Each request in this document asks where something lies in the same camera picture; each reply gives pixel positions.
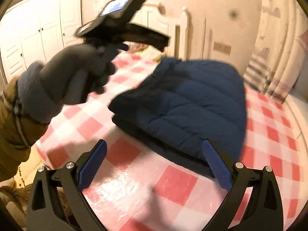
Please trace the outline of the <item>brown sleeved left forearm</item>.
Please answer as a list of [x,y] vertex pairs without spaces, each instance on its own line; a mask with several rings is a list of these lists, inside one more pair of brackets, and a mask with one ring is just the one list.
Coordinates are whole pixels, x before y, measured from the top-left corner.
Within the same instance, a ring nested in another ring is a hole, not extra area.
[[42,124],[23,113],[18,97],[18,77],[1,94],[1,182],[14,177],[18,166],[30,157],[31,147],[46,133]]

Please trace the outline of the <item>grey gloved left hand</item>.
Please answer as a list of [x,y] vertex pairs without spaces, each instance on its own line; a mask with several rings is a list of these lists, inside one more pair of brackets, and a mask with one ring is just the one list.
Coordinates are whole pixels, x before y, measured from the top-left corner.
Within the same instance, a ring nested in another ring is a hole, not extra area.
[[17,81],[21,113],[47,124],[64,105],[84,103],[88,94],[104,93],[104,86],[116,68],[114,45],[95,48],[90,44],[71,45],[49,62],[32,63]]

